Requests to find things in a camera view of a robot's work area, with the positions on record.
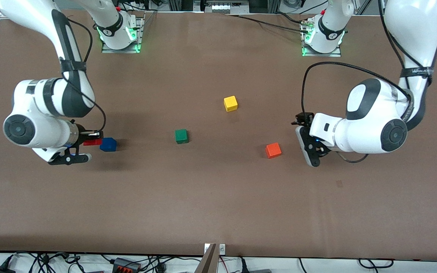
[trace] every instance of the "floor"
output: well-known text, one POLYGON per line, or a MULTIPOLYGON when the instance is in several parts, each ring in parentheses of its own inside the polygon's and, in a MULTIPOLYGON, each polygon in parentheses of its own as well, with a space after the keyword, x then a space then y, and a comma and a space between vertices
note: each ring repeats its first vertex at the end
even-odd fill
MULTIPOLYGON (((68 1, 68 0, 55 0, 59 7, 61 8, 80 8, 78 5, 68 1)), ((321 3, 322 0, 308 0, 321 3)), ((366 14, 376 14, 376 5, 372 4, 366 11, 366 14)), ((9 254, 0 254, 0 264, 9 256, 9 254)), ((15 258, 16 261, 11 263, 12 269, 17 270, 17 272, 28 271, 29 266, 33 262, 33 258, 21 255, 15 258)), ((137 256, 129 256, 128 259, 136 260, 139 259, 137 256)), ((298 259, 285 259, 285 258, 246 258, 249 270, 260 270, 260 269, 271 269, 274 273, 302 273, 302 269, 299 265, 298 259)), ((368 270, 362 268, 357 260, 352 259, 303 259, 302 260, 305 269, 308 273, 321 273, 321 272, 351 272, 351 273, 365 273, 373 272, 373 270, 368 270)), ((111 272, 112 266, 96 255, 83 255, 82 264, 85 267, 86 272, 91 271, 104 271, 111 272)), ((196 261, 185 262, 183 260, 173 260, 168 264, 168 271, 174 273, 192 272, 195 270, 197 265, 196 261)), ((234 271, 241 270, 241 262, 237 258, 231 258, 231 261, 227 261, 228 272, 232 273, 234 271)), ((58 265, 57 272, 63 272, 68 270, 68 264, 63 261, 58 265)), ((73 272, 80 272, 77 267, 71 268, 73 272)), ((226 273, 224 268, 220 266, 218 268, 219 273, 226 273)), ((394 266, 387 269, 381 269, 381 273, 394 273, 394 272, 437 272, 437 262, 420 262, 420 261, 396 261, 394 266)))

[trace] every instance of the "metal frame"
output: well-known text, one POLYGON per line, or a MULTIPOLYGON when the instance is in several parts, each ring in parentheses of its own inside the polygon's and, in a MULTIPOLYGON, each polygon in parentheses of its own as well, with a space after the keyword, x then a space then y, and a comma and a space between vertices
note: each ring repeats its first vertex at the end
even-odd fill
POLYGON ((365 0, 365 2, 360 5, 358 8, 355 9, 356 11, 356 15, 362 15, 364 14, 365 10, 369 7, 369 5, 371 4, 372 0, 365 0))
POLYGON ((130 53, 130 54, 141 52, 141 44, 143 42, 143 30, 144 30, 145 17, 146 17, 146 13, 144 13, 143 17, 136 18, 136 25, 135 26, 138 28, 137 32, 136 32, 137 38, 135 41, 130 43, 130 45, 128 45, 126 48, 123 48, 121 50, 113 50, 113 49, 109 48, 102 40, 100 40, 102 42, 101 52, 102 53, 130 53))
POLYGON ((200 263, 195 269, 195 273, 217 273, 219 265, 220 247, 213 243, 208 246, 207 251, 203 255, 200 263))

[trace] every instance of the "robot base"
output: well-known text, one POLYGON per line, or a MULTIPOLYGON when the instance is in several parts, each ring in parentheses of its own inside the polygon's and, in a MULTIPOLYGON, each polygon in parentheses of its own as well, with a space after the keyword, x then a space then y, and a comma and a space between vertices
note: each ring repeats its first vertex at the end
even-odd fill
POLYGON ((109 48, 104 42, 102 42, 102 53, 139 53, 141 52, 141 43, 143 42, 143 31, 144 31, 144 18, 146 17, 146 14, 144 14, 144 17, 137 17, 135 26, 137 30, 135 31, 129 31, 130 36, 136 36, 136 40, 130 43, 127 47, 121 49, 121 50, 113 50, 109 48))
POLYGON ((306 24, 301 24, 300 29, 309 31, 308 34, 301 33, 301 47, 302 47, 302 56, 314 56, 314 57, 341 57, 340 45, 338 45, 335 50, 330 53, 320 53, 311 48, 310 45, 307 44, 307 40, 312 39, 314 34, 314 22, 312 22, 313 18, 309 18, 306 24))

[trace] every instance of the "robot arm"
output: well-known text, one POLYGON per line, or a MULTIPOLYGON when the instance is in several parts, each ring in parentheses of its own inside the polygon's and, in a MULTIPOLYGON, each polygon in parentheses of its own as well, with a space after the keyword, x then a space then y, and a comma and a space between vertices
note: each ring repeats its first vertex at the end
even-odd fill
POLYGON ((354 14, 352 0, 329 0, 328 7, 321 13, 309 19, 309 38, 305 43, 320 53, 330 53, 341 42, 345 34, 345 26, 354 14))
MULTIPOLYGON (((124 21, 129 18, 118 13, 111 2, 79 0, 78 3, 85 5, 104 34, 109 30, 104 35, 109 47, 121 49, 133 41, 126 29, 130 22, 124 21)), ((86 64, 66 16, 52 0, 0 0, 0 11, 15 23, 50 39, 63 76, 25 80, 16 86, 13 110, 3 125, 6 137, 16 145, 32 148, 51 165, 89 161, 90 154, 79 154, 79 145, 85 140, 101 138, 102 132, 88 131, 73 120, 62 119, 85 116, 95 101, 85 73, 86 64), (70 153, 71 147, 76 149, 75 154, 70 153)))
POLYGON ((329 151, 382 154, 397 150, 406 141, 407 131, 423 119, 437 52, 437 1, 389 0, 385 21, 400 47, 414 59, 405 56, 407 69, 402 70, 399 80, 413 108, 397 88, 372 78, 350 91, 346 118, 298 114, 296 134, 309 166, 319 166, 319 158, 329 151))

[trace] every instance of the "table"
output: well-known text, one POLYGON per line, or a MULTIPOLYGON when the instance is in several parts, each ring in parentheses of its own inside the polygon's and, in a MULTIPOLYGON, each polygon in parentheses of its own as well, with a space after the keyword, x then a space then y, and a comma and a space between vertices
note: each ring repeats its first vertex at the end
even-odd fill
MULTIPOLYGON (((83 11, 66 14, 93 24, 83 11)), ((378 17, 347 28, 334 60, 399 77, 378 17)), ((73 29, 84 53, 87 34, 73 29)), ((230 256, 437 259, 437 65, 424 121, 402 149, 354 165, 330 154, 311 168, 289 123, 305 69, 325 60, 302 57, 297 33, 223 14, 158 14, 140 54, 102 54, 96 43, 88 61, 119 151, 86 146, 91 162, 49 166, 7 141, 2 123, 16 84, 57 77, 59 63, 44 36, 2 20, 0 250, 200 255, 217 242, 230 256), (239 109, 227 113, 231 95, 239 109), (182 128, 191 142, 177 145, 182 128), (274 142, 283 155, 267 159, 274 142)), ((307 111, 343 116, 350 89, 368 77, 316 67, 307 111)), ((78 120, 101 122, 97 109, 78 120)))

